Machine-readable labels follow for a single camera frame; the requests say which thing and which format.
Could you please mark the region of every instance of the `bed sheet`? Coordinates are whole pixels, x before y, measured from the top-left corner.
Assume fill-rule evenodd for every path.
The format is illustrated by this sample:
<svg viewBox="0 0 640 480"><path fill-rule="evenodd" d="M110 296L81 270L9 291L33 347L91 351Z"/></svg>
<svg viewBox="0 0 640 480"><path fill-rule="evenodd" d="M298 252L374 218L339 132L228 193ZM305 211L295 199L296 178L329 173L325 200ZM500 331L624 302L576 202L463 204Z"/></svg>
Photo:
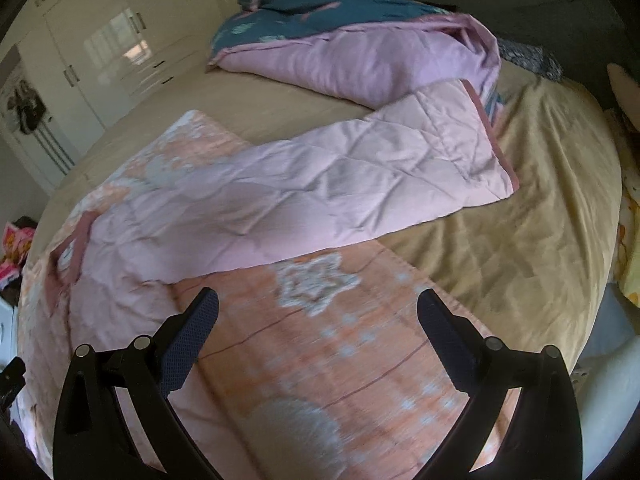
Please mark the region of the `bed sheet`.
<svg viewBox="0 0 640 480"><path fill-rule="evenodd" d="M177 78L92 147L47 205L30 263L83 196L189 109L254 144L368 113L258 76L201 72ZM505 62L498 90L507 103L498 142L521 189L380 241L510 347L538 351L553 343L572 368L612 259L622 193L618 155L601 108L580 85L552 83Z"/></svg>

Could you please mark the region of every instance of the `metal screw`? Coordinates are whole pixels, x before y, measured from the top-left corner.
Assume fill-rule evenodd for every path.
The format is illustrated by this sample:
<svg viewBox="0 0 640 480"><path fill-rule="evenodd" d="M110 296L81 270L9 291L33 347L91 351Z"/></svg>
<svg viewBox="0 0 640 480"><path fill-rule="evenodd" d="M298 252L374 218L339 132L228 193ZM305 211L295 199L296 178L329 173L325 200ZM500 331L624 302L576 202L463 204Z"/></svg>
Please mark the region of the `metal screw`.
<svg viewBox="0 0 640 480"><path fill-rule="evenodd" d="M78 357L85 357L89 353L89 350L91 350L89 345L80 345L76 348L76 355Z"/></svg>
<svg viewBox="0 0 640 480"><path fill-rule="evenodd" d="M141 335L139 338L137 338L133 342L133 346L136 348L136 350L144 350L150 344L151 344L151 338L146 335Z"/></svg>
<svg viewBox="0 0 640 480"><path fill-rule="evenodd" d="M484 344L489 350L498 351L503 346L504 343L497 337L491 336L484 340Z"/></svg>
<svg viewBox="0 0 640 480"><path fill-rule="evenodd" d="M560 357L560 351L553 345L549 345L548 347L546 347L545 352L549 357L552 357L553 359L557 359Z"/></svg>

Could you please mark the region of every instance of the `white star pattern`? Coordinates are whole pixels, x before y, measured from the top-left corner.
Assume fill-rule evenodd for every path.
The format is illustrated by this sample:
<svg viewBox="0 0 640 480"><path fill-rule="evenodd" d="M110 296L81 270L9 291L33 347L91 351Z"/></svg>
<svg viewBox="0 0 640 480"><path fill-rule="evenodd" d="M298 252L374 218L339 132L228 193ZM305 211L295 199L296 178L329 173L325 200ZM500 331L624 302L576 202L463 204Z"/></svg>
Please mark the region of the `white star pattern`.
<svg viewBox="0 0 640 480"><path fill-rule="evenodd" d="M360 284L357 274L340 271L341 261L340 253L329 253L301 264L291 261L275 264L280 287L278 304L304 308L308 316L324 312L337 294Z"/></svg>

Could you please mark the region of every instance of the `cabinet handle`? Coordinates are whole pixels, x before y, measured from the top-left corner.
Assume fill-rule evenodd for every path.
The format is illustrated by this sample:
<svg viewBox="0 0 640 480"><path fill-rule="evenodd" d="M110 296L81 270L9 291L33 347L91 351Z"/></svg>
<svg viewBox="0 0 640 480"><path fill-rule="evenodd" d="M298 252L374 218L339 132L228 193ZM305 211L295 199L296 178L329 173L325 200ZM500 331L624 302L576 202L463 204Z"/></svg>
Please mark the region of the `cabinet handle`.
<svg viewBox="0 0 640 480"><path fill-rule="evenodd" d="M140 29L138 28L138 24L136 23L136 20L133 19L133 16L129 16L129 19L131 21L131 26L133 27L133 30L136 31L136 34L140 34Z"/></svg>
<svg viewBox="0 0 640 480"><path fill-rule="evenodd" d="M74 77L76 83L80 82L80 78L78 77L78 74L76 73L73 65L69 65L69 73Z"/></svg>
<svg viewBox="0 0 640 480"><path fill-rule="evenodd" d="M74 85L74 83L71 81L71 78L69 77L69 74L66 72L66 70L63 70L63 71L62 71L62 73L65 75L66 82L67 82L67 83L69 83L69 86L71 86L71 88L73 88L74 86L76 86L76 85Z"/></svg>
<svg viewBox="0 0 640 480"><path fill-rule="evenodd" d="M142 19L142 14L140 14L139 12L136 12L136 16L140 20L140 25L142 26L142 30L146 30L146 23L145 23L145 20Z"/></svg>

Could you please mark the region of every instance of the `patterned gray fabric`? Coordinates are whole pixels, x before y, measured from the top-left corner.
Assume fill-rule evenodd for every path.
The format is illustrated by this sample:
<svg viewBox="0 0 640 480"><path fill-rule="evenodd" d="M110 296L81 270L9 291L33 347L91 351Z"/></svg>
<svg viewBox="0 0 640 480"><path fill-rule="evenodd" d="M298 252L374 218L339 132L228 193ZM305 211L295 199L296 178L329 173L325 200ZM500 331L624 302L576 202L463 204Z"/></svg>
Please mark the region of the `patterned gray fabric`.
<svg viewBox="0 0 640 480"><path fill-rule="evenodd" d="M516 41L498 38L500 57L529 70L535 74L559 82L562 79L562 67L553 54L541 46L532 46Z"/></svg>

